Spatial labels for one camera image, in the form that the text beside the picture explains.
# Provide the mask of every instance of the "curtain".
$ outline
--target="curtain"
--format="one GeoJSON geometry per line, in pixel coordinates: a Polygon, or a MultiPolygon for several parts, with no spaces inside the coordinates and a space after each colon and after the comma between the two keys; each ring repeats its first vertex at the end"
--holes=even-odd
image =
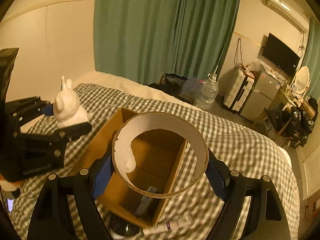
{"type": "Polygon", "coordinates": [[[320,99],[320,26],[311,19],[309,40],[302,66],[307,66],[310,72],[310,87],[307,95],[320,99]]]}
{"type": "Polygon", "coordinates": [[[96,70],[144,84],[163,73],[205,78],[224,59],[238,6],[239,0],[96,0],[96,70]]]}
{"type": "Polygon", "coordinates": [[[239,2],[182,0],[172,72],[203,79],[215,70],[220,73],[236,23],[239,2]]]}

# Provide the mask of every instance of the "cardboard ring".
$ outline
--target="cardboard ring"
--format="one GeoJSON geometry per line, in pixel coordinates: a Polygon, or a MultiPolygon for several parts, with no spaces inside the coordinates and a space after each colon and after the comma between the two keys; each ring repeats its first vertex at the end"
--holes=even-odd
{"type": "Polygon", "coordinates": [[[170,198],[188,190],[201,179],[208,165],[209,152],[200,131],[185,119],[164,112],[147,112],[132,117],[118,130],[112,144],[112,161],[118,175],[134,191],[152,198],[170,198]],[[190,143],[196,155],[196,178],[187,187],[179,191],[165,194],[146,192],[133,185],[124,171],[124,154],[128,145],[143,132],[155,129],[169,130],[179,134],[190,143]]]}

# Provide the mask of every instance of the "bed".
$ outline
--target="bed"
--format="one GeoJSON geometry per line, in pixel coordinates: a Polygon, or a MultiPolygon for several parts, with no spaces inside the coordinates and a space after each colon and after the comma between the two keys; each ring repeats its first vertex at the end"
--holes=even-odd
{"type": "MultiPolygon", "coordinates": [[[[63,177],[70,173],[73,164],[82,156],[85,146],[119,107],[136,112],[172,113],[194,124],[217,159],[224,161],[229,169],[238,170],[244,176],[252,178],[260,178],[262,175],[271,177],[284,206],[291,239],[297,239],[300,218],[297,182],[285,156],[269,138],[247,127],[201,111],[162,91],[125,78],[93,71],[75,80],[74,85],[77,85],[75,91],[81,104],[93,113],[90,121],[92,132],[81,140],[68,144],[65,167],[56,172],[58,176],[63,177]]],[[[29,129],[30,133],[50,134],[55,130],[56,120],[53,116],[42,117],[36,123],[28,125],[24,129],[29,129]]],[[[180,188],[188,184],[194,172],[195,161],[192,149],[187,147],[183,159],[184,168],[178,174],[175,187],[180,188]]],[[[10,218],[22,240],[27,239],[32,211],[48,175],[28,179],[21,189],[20,197],[14,201],[10,218]]],[[[70,196],[68,199],[77,235],[80,239],[85,239],[74,198],[70,196]]],[[[233,239],[241,237],[249,203],[250,199],[246,198],[233,239]]],[[[96,204],[103,219],[107,219],[108,211],[101,204],[96,204]]],[[[161,221],[165,221],[189,213],[194,223],[175,232],[148,236],[147,239],[205,239],[222,206],[223,202],[214,195],[204,175],[190,190],[171,198],[161,217],[161,221]]],[[[137,236],[134,239],[146,238],[137,236]]]]}

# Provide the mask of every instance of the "tube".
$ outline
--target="tube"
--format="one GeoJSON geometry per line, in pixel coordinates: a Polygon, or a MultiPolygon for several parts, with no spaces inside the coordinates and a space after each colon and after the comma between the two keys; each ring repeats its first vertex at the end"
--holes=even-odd
{"type": "Polygon", "coordinates": [[[167,231],[174,231],[178,228],[188,226],[192,223],[190,215],[184,215],[182,219],[172,220],[165,223],[157,224],[154,227],[144,228],[143,234],[145,236],[150,234],[162,233],[167,231]]]}

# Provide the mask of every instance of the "black flat screen tv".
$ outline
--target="black flat screen tv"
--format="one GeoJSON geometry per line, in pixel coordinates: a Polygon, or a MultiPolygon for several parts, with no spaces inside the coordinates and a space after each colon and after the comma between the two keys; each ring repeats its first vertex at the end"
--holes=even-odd
{"type": "Polygon", "coordinates": [[[300,57],[292,49],[271,33],[269,33],[262,55],[291,77],[294,76],[300,61],[300,57]]]}

